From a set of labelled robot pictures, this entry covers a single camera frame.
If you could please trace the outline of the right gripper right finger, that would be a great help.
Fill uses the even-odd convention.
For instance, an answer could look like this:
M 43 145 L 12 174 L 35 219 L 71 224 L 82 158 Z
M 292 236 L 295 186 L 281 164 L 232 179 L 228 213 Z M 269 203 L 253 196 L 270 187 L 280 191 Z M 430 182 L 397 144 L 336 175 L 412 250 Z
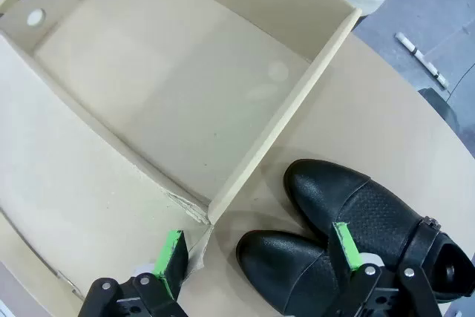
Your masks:
M 441 311 L 423 269 L 400 264 L 394 270 L 365 260 L 346 223 L 334 222 L 328 253 L 340 292 L 325 316 L 440 316 Z

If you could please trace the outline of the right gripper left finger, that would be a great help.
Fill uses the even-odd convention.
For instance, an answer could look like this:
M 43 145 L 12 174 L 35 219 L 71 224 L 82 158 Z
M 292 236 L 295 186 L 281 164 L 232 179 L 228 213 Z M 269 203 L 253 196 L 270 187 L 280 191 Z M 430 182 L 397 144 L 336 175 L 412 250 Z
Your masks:
M 85 297 L 81 316 L 185 316 L 177 302 L 185 280 L 189 253 L 182 230 L 168 233 L 151 272 L 142 272 L 120 284 L 96 279 Z

